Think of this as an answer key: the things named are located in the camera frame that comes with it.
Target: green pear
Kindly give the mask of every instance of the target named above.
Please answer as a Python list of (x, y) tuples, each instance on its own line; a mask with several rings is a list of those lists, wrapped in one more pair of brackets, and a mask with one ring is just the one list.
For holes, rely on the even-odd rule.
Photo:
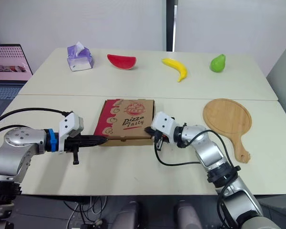
[(219, 73), (225, 68), (225, 55), (221, 54), (212, 59), (210, 69), (213, 72)]

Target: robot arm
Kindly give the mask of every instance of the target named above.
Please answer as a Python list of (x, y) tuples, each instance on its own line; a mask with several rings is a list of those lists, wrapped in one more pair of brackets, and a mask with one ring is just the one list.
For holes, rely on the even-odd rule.
[(35, 130), (19, 127), (8, 131), (0, 147), (0, 219), (9, 217), (13, 200), (21, 193), (20, 183), (34, 155), (44, 152), (73, 153), (73, 164), (79, 164), (79, 147), (103, 144), (106, 137), (81, 135), (83, 120), (70, 113), (59, 125), (59, 133), (52, 129)]
[(219, 194), (217, 210), (220, 211), (221, 207), (230, 228), (279, 229), (263, 217), (258, 201), (237, 174), (240, 168), (233, 167), (227, 161), (217, 144), (209, 139), (208, 133), (204, 133), (206, 129), (203, 126), (180, 126), (174, 119), (159, 112), (153, 120), (152, 128), (158, 131), (158, 134), (155, 133), (158, 150), (161, 149), (162, 139), (156, 136), (162, 134), (168, 137), (170, 144), (177, 144), (180, 148), (189, 145), (194, 147), (197, 158), (207, 172), (208, 182), (214, 184)]

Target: yellow banana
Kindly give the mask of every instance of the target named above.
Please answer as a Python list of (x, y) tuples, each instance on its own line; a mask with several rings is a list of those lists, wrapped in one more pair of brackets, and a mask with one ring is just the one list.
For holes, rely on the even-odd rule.
[(181, 63), (181, 62), (179, 62), (179, 61), (176, 61), (176, 60), (173, 60), (173, 59), (170, 59), (170, 58), (162, 59), (162, 62), (163, 62), (165, 65), (170, 66), (170, 67), (172, 67), (172, 68), (175, 68), (176, 70), (179, 71), (180, 75), (179, 75), (178, 82), (180, 82), (181, 80), (183, 80), (184, 78), (186, 78), (187, 69), (186, 69), (186, 67), (184, 66), (183, 63)]

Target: table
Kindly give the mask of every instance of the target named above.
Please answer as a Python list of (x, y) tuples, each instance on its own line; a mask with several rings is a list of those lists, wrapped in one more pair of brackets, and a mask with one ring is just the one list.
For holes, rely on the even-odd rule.
[[(93, 134), (107, 96), (18, 95), (7, 111), (24, 107), (73, 110), (84, 119), (82, 134)], [(205, 125), (203, 107), (208, 99), (155, 98), (180, 124)], [(252, 127), (242, 140), (251, 153), (248, 164), (236, 162), (231, 142), (223, 137), (232, 162), (253, 194), (286, 194), (286, 114), (277, 101), (238, 100), (252, 116)], [(23, 124), (58, 130), (62, 116), (48, 112), (24, 112), (5, 119), (0, 126)], [(221, 149), (216, 137), (210, 134)], [(3, 133), (0, 134), (0, 145)], [(160, 154), (168, 163), (197, 160), (192, 148), (164, 145)], [(96, 146), (80, 149), (80, 164), (72, 154), (47, 152), (34, 156), (22, 183), (23, 194), (35, 195), (215, 195), (201, 165), (165, 167), (155, 158), (152, 146)]]
[[(67, 49), (58, 48), (48, 57), (20, 94), (93, 95), (138, 98), (277, 100), (255, 61), (247, 55), (227, 55), (222, 73), (209, 69), (217, 54), (91, 49), (93, 69), (72, 72)], [(120, 70), (107, 54), (136, 56), (132, 70)], [(179, 73), (161, 62), (181, 61), (188, 77), (177, 82)]]

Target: laptop screen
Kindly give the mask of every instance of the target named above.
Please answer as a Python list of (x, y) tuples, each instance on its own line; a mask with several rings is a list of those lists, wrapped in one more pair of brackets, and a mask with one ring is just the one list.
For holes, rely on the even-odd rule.
[(28, 81), (32, 76), (20, 45), (0, 45), (0, 81)]

